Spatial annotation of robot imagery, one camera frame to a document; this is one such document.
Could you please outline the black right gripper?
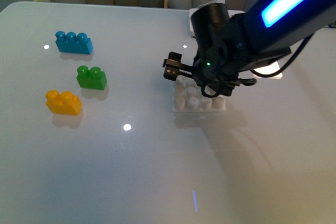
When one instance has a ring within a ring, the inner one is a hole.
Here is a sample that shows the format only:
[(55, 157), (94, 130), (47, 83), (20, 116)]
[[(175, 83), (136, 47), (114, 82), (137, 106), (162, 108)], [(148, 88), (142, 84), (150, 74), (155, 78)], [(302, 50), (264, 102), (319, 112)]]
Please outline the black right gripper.
[(236, 56), (236, 44), (224, 38), (223, 29), (230, 24), (225, 4), (209, 4), (191, 16), (198, 45), (191, 66), (181, 63), (181, 54), (170, 52), (164, 59), (163, 77), (176, 81), (178, 76), (193, 79), (204, 97), (230, 96), (235, 87), (252, 86), (255, 78), (241, 79), (237, 70), (226, 73), (223, 67)]

